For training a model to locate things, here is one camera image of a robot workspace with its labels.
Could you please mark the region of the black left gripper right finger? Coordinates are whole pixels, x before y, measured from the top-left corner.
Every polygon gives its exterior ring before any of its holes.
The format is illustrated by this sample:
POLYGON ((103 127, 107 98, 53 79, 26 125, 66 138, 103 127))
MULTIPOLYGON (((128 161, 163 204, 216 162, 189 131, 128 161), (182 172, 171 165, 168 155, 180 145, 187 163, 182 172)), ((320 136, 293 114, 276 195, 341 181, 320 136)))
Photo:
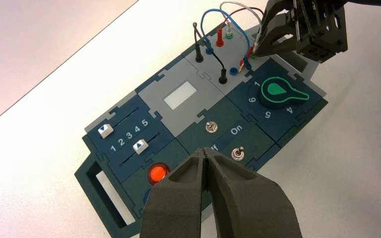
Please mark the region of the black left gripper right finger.
POLYGON ((274 181, 205 149, 206 188, 219 238, 300 238, 293 204, 274 181))

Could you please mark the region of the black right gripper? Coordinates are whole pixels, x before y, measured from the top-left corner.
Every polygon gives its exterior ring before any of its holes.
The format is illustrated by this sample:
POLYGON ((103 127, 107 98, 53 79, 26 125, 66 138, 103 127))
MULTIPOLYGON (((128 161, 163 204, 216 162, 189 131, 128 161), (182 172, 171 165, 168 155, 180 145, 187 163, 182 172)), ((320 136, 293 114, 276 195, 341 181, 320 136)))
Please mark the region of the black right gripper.
POLYGON ((347 51, 346 0, 269 0, 256 56, 296 50, 317 62, 347 51))

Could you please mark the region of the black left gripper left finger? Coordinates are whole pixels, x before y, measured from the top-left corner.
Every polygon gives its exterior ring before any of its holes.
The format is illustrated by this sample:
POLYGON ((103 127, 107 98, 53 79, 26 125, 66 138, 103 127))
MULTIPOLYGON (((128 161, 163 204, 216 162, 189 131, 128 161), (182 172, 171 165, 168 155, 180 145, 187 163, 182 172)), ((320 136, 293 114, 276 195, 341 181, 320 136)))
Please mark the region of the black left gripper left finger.
POLYGON ((205 158, 205 150, 197 149, 154 185, 143 212, 141 238, 200 237, 205 158))

